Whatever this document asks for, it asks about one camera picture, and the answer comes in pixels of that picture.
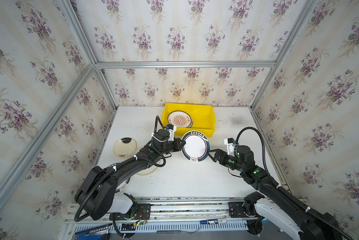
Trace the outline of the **white plate dark green rim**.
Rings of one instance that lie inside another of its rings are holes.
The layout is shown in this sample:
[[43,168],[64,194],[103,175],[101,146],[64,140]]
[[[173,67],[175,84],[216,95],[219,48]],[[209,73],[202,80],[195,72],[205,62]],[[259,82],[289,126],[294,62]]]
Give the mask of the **white plate dark green rim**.
[[185,145],[181,152],[191,162],[199,163],[208,157],[210,143],[206,135],[199,131],[189,131],[183,137]]

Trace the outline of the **white plate orange sunburst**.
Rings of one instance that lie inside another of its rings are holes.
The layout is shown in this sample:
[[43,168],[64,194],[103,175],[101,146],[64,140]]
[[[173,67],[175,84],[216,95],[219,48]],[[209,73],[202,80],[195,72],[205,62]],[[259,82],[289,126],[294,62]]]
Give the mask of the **white plate orange sunburst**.
[[193,125],[192,117],[183,111],[173,111],[167,117],[168,123],[177,128],[191,128]]

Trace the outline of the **plain white large plate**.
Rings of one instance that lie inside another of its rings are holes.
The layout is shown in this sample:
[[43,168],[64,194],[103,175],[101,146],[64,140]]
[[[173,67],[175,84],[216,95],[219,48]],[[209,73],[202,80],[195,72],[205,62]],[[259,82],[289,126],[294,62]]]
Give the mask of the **plain white large plate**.
[[149,175],[149,174],[153,173],[155,170],[157,170],[157,167],[156,167],[156,166],[152,166],[152,167],[147,168],[147,169],[145,169],[145,170],[139,171],[139,172],[137,173],[137,175],[139,175],[139,176],[146,176],[146,175]]

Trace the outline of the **small cream plate dark spot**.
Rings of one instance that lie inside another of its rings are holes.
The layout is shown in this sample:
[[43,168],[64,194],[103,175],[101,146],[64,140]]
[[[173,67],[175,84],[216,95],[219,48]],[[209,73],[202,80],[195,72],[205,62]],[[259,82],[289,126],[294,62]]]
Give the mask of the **small cream plate dark spot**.
[[116,157],[126,158],[132,156],[137,148],[137,143],[132,138],[122,138],[113,145],[113,153]]

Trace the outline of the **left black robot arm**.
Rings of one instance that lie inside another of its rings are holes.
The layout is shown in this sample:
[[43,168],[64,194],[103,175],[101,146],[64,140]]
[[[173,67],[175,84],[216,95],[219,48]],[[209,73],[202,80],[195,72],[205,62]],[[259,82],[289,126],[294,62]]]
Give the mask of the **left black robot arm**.
[[164,155],[180,152],[185,144],[180,138],[165,142],[151,140],[135,157],[104,169],[99,166],[92,168],[75,194],[74,200],[79,207],[74,221],[80,222],[87,217],[98,220],[103,217],[109,212],[116,189],[121,183],[152,166],[164,167],[165,162],[158,163],[160,160],[165,161]]

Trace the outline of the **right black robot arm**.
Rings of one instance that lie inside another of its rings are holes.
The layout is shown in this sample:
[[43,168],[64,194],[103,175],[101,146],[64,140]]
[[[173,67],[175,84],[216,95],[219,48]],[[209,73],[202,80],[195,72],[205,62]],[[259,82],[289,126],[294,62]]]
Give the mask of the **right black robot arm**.
[[252,235],[259,234],[258,226],[267,219],[294,240],[350,240],[351,237],[342,231],[334,216],[321,214],[280,186],[267,171],[266,167],[255,164],[254,154],[247,146],[239,146],[233,155],[216,149],[208,154],[210,158],[229,170],[240,172],[239,177],[254,188],[243,202],[229,205],[230,216],[241,215],[256,217],[257,220],[249,227]]

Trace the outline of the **yellow plastic bin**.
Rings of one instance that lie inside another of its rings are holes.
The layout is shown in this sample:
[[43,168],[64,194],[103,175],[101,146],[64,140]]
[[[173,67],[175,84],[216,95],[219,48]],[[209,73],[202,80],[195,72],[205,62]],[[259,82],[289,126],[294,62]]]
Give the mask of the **yellow plastic bin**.
[[213,136],[215,131],[215,114],[212,106],[167,103],[161,115],[164,125],[169,124],[167,117],[173,111],[186,112],[193,120],[191,128],[177,128],[175,135],[183,136],[189,131],[199,131],[206,135],[207,138]]

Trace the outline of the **blue white marker pen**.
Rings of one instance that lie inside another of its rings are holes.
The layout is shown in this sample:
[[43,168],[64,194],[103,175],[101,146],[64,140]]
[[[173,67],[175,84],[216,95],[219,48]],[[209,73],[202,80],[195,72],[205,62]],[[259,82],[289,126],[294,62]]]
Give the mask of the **blue white marker pen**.
[[226,219],[209,219],[200,221],[201,225],[218,225],[227,223]]

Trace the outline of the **white plate teal red rim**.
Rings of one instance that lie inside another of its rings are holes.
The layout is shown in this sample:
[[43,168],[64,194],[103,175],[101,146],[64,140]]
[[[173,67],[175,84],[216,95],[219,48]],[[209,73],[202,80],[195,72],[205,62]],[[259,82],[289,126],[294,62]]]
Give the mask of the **white plate teal red rim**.
[[123,181],[121,184],[119,184],[115,190],[115,193],[121,193],[123,192],[129,185],[131,178],[126,179],[125,181]]

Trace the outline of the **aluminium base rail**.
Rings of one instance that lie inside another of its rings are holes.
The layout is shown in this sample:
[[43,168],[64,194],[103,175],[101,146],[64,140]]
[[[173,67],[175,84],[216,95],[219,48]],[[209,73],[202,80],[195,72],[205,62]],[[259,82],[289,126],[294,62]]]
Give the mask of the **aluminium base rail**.
[[[76,204],[71,205],[68,215],[65,217],[60,240],[74,238],[74,233],[90,228],[111,224],[110,234],[120,232],[122,234],[137,233],[189,233],[243,231],[249,232],[249,227],[257,220],[256,217],[241,215],[238,218],[230,216],[229,205],[233,202],[243,202],[242,199],[139,199],[127,213],[119,213],[120,208],[112,208],[98,220],[86,218],[78,223],[74,222]],[[201,225],[200,221],[209,219],[226,219],[227,223],[218,225]],[[270,222],[261,220],[258,225],[264,228],[264,224]]]

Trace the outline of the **blue tool under rail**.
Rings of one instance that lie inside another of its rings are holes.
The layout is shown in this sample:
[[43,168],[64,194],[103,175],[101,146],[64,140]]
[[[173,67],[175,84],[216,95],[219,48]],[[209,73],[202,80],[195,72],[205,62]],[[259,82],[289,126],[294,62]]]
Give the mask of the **blue tool under rail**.
[[111,224],[106,224],[87,230],[74,233],[73,240],[109,240],[109,227]]

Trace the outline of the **aluminium cage frame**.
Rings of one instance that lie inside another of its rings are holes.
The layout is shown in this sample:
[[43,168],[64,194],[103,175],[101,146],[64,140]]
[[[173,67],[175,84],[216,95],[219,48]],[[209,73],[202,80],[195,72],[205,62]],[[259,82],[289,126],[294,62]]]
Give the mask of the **aluminium cage frame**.
[[79,23],[78,17],[73,10],[70,1],[58,1],[62,12],[65,14],[67,22],[77,43],[83,50],[84,57],[88,60],[88,66],[79,75],[78,79],[69,89],[67,94],[57,105],[54,112],[49,119],[45,122],[41,130],[37,133],[35,139],[23,152],[19,160],[15,163],[12,169],[8,172],[3,182],[0,184],[0,212],[12,196],[13,191],[19,184],[20,178],[23,177],[26,169],[30,166],[32,161],[35,160],[36,153],[44,147],[48,139],[51,137],[52,132],[56,128],[59,121],[64,117],[67,110],[73,103],[75,95],[84,86],[91,75],[95,75],[99,80],[99,87],[104,91],[110,106],[116,110],[115,99],[110,93],[108,83],[104,79],[101,72],[102,69],[153,69],[153,68],[217,68],[217,67],[233,67],[233,68],[246,68],[246,67],[267,67],[271,68],[271,73],[280,66],[287,53],[291,50],[292,43],[297,39],[299,32],[302,30],[303,25],[306,23],[308,16],[312,13],[316,5],[316,1],[306,1],[302,6],[288,37],[286,38],[283,46],[280,48],[278,55],[274,61],[163,61],[163,62],[99,62],[97,61],[94,53],[89,45],[87,37]]

